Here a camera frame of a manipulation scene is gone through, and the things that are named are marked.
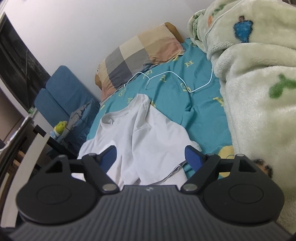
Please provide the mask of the white t-shirt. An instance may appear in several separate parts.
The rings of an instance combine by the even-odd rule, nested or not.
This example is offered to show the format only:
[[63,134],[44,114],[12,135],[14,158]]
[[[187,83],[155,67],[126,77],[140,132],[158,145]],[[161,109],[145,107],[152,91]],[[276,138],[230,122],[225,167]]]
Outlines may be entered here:
[[138,94],[124,109],[105,114],[95,137],[86,141],[78,157],[101,154],[109,146],[117,150],[108,176],[119,186],[177,185],[187,177],[183,170],[185,147],[200,146],[190,140],[186,129],[168,119],[151,105],[149,97]]

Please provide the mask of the grey cloth on chair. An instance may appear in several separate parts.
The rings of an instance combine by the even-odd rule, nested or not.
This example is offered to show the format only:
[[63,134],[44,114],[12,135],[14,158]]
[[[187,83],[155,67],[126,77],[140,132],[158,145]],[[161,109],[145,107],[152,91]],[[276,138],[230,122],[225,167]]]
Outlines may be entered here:
[[68,133],[77,136],[82,131],[90,128],[90,125],[88,125],[87,123],[90,107],[91,101],[71,113],[68,124],[66,126],[66,130]]

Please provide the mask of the green plush toy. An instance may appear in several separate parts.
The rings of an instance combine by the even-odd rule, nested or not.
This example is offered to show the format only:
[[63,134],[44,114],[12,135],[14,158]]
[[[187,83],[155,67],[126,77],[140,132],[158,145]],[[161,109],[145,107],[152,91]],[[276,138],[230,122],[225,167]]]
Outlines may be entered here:
[[62,135],[62,133],[64,132],[66,126],[67,126],[68,122],[66,120],[64,121],[60,121],[59,123],[57,123],[54,127],[54,132],[56,135]]

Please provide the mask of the white and black desk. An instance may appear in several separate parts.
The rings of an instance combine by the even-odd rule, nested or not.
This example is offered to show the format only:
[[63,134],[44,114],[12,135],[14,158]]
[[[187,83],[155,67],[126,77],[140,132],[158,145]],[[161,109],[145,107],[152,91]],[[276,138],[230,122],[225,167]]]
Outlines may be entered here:
[[29,181],[32,174],[36,173],[40,166],[37,164],[43,149],[49,145],[58,154],[65,154],[75,159],[76,155],[57,143],[41,127],[33,128],[35,135],[25,152],[21,148],[27,140],[27,130],[33,126],[33,120],[27,116],[20,127],[1,148],[1,227],[14,228],[18,217],[16,207],[16,195],[18,191]]

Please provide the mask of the teal patterned bed sheet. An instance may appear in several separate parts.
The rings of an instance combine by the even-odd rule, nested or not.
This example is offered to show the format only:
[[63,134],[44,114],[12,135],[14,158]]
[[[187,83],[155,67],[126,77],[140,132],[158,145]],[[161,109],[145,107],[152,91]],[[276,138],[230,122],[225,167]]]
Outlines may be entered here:
[[[190,40],[183,43],[184,55],[139,74],[126,87],[106,99],[98,112],[87,140],[95,137],[101,118],[126,108],[138,94],[149,97],[151,105],[171,121],[183,126],[190,140],[204,154],[234,155],[220,94],[220,83],[212,64]],[[187,179],[194,174],[185,161]]]

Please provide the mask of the blue covered chair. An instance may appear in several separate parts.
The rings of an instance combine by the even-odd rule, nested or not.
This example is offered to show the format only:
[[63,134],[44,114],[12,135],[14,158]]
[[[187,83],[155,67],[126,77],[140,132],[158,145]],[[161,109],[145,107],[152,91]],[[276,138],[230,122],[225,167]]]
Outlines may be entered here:
[[[34,104],[46,121],[55,126],[60,121],[68,122],[72,112],[90,101],[87,123],[91,128],[100,104],[68,67],[60,66],[40,90]],[[69,151],[77,155],[86,142],[90,128],[77,136],[67,132],[65,138],[59,138],[58,142],[65,144]]]

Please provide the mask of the checkered pillow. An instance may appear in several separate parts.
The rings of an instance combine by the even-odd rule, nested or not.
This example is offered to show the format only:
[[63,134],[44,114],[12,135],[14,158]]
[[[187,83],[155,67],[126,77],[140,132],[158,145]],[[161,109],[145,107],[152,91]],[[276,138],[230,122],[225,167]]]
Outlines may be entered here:
[[101,89],[104,101],[137,72],[145,72],[155,65],[182,56],[183,37],[169,22],[126,41],[110,53],[98,66],[95,84]]

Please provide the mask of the dark window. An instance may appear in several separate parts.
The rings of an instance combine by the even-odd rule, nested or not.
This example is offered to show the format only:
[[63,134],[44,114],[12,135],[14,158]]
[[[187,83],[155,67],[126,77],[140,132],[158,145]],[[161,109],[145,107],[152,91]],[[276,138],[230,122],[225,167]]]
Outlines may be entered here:
[[1,80],[25,109],[34,101],[51,75],[24,44],[7,16],[1,20]]

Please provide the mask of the green fleece cartoon blanket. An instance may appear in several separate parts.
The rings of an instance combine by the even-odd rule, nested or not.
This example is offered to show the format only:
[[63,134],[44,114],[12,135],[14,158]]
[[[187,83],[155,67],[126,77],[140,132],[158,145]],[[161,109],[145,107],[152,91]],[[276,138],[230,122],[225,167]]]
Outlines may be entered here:
[[295,232],[295,7],[214,1],[188,22],[220,80],[235,153],[260,159],[285,195],[278,222]]

